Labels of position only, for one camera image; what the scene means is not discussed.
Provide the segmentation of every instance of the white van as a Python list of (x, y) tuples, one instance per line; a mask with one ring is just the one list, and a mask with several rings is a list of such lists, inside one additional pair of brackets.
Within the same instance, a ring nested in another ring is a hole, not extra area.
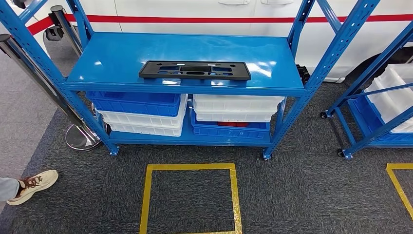
[[(80, 0), (80, 2), (87, 15), (102, 16), (100, 21), (103, 22), (91, 22), (94, 31), (261, 36), (287, 36), (301, 4), (301, 0)], [(357, 0), (329, 0), (328, 2), (339, 19), (343, 20)], [(63, 5), (70, 13), (65, 0), (48, 0), (26, 26), (47, 17), (50, 8), (54, 5)], [(22, 11), (16, 6), (13, 9), (17, 14)], [(135, 22), (113, 22), (113, 17), (110, 16), (134, 17)], [(411, 20), (413, 20), (412, 0), (382, 0), (326, 80), (343, 81), (343, 77), (360, 63), (381, 53)], [(333, 36), (332, 28), (318, 4), (315, 3), (301, 33), (296, 63), (305, 65), (311, 73)], [(44, 48), (42, 31), (35, 38)]]

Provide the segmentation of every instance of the door handle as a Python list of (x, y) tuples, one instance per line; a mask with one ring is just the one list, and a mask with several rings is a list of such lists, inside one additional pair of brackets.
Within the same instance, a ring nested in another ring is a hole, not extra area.
[(247, 5), (250, 0), (218, 0), (218, 3), (224, 5)]
[(294, 2), (294, 0), (261, 0), (261, 3), (265, 5), (290, 4), (292, 2)]

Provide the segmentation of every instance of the blue shelving cart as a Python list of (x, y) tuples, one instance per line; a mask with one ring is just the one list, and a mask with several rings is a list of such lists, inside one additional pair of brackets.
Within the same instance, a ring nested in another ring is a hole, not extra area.
[[(357, 78), (356, 81), (336, 100), (330, 109), (320, 113), (321, 118), (333, 117), (336, 114), (344, 131), (350, 141), (351, 147), (348, 149), (338, 149), (339, 156), (353, 158), (353, 153), (366, 148), (413, 148), (413, 133), (391, 133), (391, 130), (406, 120), (413, 117), (413, 106), (396, 116), (387, 123), (384, 123), (380, 113), (369, 101), (367, 95), (377, 94), (390, 90), (403, 89), (413, 86), (413, 83), (399, 85), (395, 87), (375, 90), (371, 92), (361, 92), (360, 87), (382, 67), (385, 62), (407, 42), (413, 40), (413, 21), (396, 37), (396, 39), (370, 64), (370, 66)], [(363, 138), (356, 141), (340, 107), (349, 108)]]
[[(79, 0), (67, 0), (78, 25), (79, 36), (75, 35), (75, 39), (82, 49), (67, 78), (62, 76), (24, 25), (45, 0), (33, 1), (20, 16), (16, 16), (6, 0), (0, 0), (0, 21), (100, 137), (111, 155), (117, 155), (119, 144), (261, 146), (265, 147), (264, 159), (269, 159), (379, 2), (358, 0), (341, 24), (327, 1), (318, 0), (336, 35), (310, 78), (301, 79), (294, 59), (300, 33), (315, 1), (302, 2), (287, 37), (254, 37), (95, 32)], [(148, 60), (245, 62), (251, 80), (140, 78), (138, 72)], [(285, 100), (280, 103), (275, 131), (268, 131), (260, 139), (195, 135), (189, 113), (185, 116), (180, 137), (124, 132), (107, 134), (76, 91), (286, 96), (295, 97), (295, 102), (285, 117)]]

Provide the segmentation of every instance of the white bin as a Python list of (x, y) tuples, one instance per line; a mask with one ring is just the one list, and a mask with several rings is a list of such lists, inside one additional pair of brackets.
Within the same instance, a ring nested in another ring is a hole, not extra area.
[(225, 111), (275, 113), (284, 97), (194, 94), (193, 99), (196, 113)]
[(284, 97), (194, 94), (197, 121), (269, 122)]
[(185, 115), (187, 100), (188, 94), (182, 94), (181, 103), (179, 104), (178, 115), (175, 117), (153, 116), (114, 111), (97, 111), (103, 116), (103, 121), (105, 121), (106, 123), (110, 122), (156, 127), (179, 127)]
[(213, 112), (196, 112), (197, 121), (214, 121), (214, 122), (269, 122), (274, 113), (213, 113)]
[(176, 117), (98, 111), (113, 131), (180, 137), (187, 108), (188, 95), (181, 95)]
[[(390, 88), (413, 82), (413, 64), (389, 64), (385, 72), (376, 77), (365, 92)], [(376, 106), (385, 123), (392, 120), (413, 106), (413, 90), (411, 88), (397, 89), (367, 98)], [(391, 130), (392, 133), (413, 133), (413, 118), (405, 121)]]
[(125, 123), (108, 123), (113, 131), (127, 133), (142, 133), (151, 135), (161, 135), (170, 137), (180, 137), (182, 133), (182, 124), (177, 128), (157, 128), (152, 126), (139, 126)]

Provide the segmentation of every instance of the shoe lace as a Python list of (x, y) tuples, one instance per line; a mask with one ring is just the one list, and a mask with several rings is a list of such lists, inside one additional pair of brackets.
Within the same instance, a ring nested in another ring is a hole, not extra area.
[(41, 178), (41, 176), (28, 177), (28, 178), (23, 180), (23, 183), (26, 186), (26, 188), (34, 188), (36, 186), (40, 186), (39, 183), (42, 180), (43, 179)]

